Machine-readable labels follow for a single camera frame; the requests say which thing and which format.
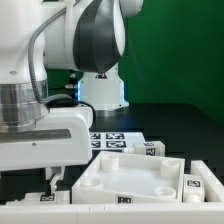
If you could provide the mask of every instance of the black surface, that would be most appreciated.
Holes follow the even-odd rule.
[[[97,118],[91,131],[143,132],[146,140],[161,140],[166,145],[166,156],[186,159],[186,172],[191,160],[203,160],[224,184],[224,129],[192,105],[131,104],[128,112]],[[86,167],[67,167],[58,190],[69,190]],[[43,169],[3,172],[0,204],[46,189]]]
[[[189,104],[131,104],[129,112],[97,118],[91,131],[142,132],[146,140],[161,140],[166,156],[203,160],[224,183],[224,129]]]

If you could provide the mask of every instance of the white plastic container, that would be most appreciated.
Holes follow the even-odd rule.
[[[73,204],[181,202],[183,174],[183,159],[101,152],[73,186]]]

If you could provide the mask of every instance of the blue light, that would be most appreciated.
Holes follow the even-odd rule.
[[[81,82],[78,82],[78,101],[81,99]]]
[[[123,101],[123,104],[124,104],[125,99],[124,99],[124,82],[123,81],[121,82],[121,91],[122,91],[122,101]]]

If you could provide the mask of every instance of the cable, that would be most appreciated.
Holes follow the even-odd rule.
[[[95,108],[91,104],[89,104],[85,101],[78,101],[78,103],[86,105],[86,106],[88,106],[92,109],[92,111],[93,111],[93,123],[92,123],[92,125],[95,124],[95,122],[96,122],[96,110],[95,110]]]
[[[64,86],[49,87],[48,90],[49,91],[52,91],[52,90],[65,90],[65,87]]]
[[[75,7],[81,0],[77,0],[76,3],[73,5],[73,7]],[[30,42],[29,42],[29,47],[28,47],[28,65],[29,65],[29,72],[30,72],[30,79],[31,79],[31,84],[33,87],[33,92],[34,92],[34,96],[37,100],[38,103],[40,104],[48,104],[53,100],[57,100],[57,99],[70,99],[71,97],[69,95],[66,94],[57,94],[54,96],[50,96],[47,97],[45,99],[42,99],[42,97],[40,96],[40,92],[38,90],[37,87],[37,81],[36,81],[36,75],[35,75],[35,68],[34,68],[34,46],[35,46],[35,42],[36,39],[38,38],[38,36],[44,31],[44,29],[46,29],[46,27],[48,27],[52,22],[54,22],[57,18],[59,18],[60,16],[62,16],[63,14],[65,14],[66,12],[66,8],[60,10],[59,12],[57,12],[55,15],[53,15],[51,18],[49,18],[46,22],[44,22],[32,35]]]
[[[128,32],[127,29],[126,29],[126,32],[128,34],[129,46],[130,46],[131,54],[132,54],[132,57],[133,57],[133,60],[134,60],[134,63],[135,63],[135,68],[136,68],[139,80],[140,80],[140,82],[142,83],[142,86],[143,86],[146,102],[148,102],[148,91],[147,91],[147,88],[146,88],[146,85],[145,85],[145,82],[144,82],[144,79],[143,79],[143,75],[142,75],[142,72],[141,72],[141,69],[140,69],[140,66],[139,66],[139,63],[138,63],[137,56],[135,54],[135,50],[134,50],[132,40],[131,40],[131,35],[130,35],[130,33]]]

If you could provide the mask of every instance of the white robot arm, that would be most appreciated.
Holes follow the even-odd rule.
[[[91,159],[91,109],[49,109],[37,99],[36,92],[47,97],[44,62],[51,68],[109,70],[124,51],[122,12],[132,16],[141,5],[142,0],[1,0],[0,171]]]

